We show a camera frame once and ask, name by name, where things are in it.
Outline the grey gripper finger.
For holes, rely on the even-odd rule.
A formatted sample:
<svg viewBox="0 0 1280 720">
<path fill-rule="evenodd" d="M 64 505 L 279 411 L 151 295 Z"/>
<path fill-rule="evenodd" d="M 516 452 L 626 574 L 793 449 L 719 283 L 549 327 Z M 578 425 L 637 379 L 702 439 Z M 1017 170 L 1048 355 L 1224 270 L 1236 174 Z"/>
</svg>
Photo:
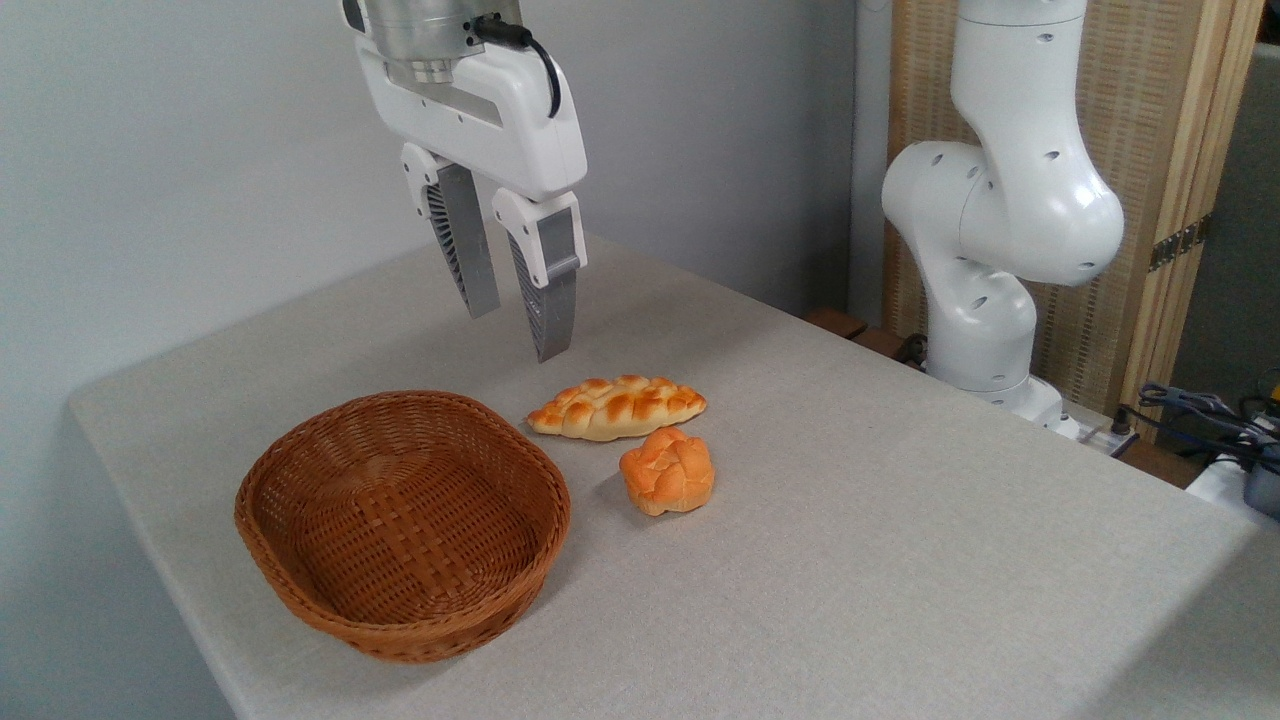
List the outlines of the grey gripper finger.
<svg viewBox="0 0 1280 720">
<path fill-rule="evenodd" d="M 500 306 L 474 174 L 470 169 L 407 142 L 402 147 L 410 192 L 442 249 L 472 318 Z"/>
<path fill-rule="evenodd" d="M 579 200 L 572 192 L 534 202 L 511 190 L 493 199 L 506 228 L 538 361 L 567 350 L 576 310 L 576 273 L 588 265 Z"/>
</svg>

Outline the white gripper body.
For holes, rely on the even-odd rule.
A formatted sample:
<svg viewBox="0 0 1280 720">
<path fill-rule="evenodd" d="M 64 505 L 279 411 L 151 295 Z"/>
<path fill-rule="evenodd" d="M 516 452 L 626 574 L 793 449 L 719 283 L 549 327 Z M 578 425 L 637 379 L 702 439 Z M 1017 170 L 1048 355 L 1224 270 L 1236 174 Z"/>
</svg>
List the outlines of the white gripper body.
<svg viewBox="0 0 1280 720">
<path fill-rule="evenodd" d="M 588 172 L 568 82 L 549 115 L 547 65 L 529 49 L 484 44 L 471 22 L 366 24 L 357 58 L 383 122 L 401 138 L 535 201 Z"/>
</svg>

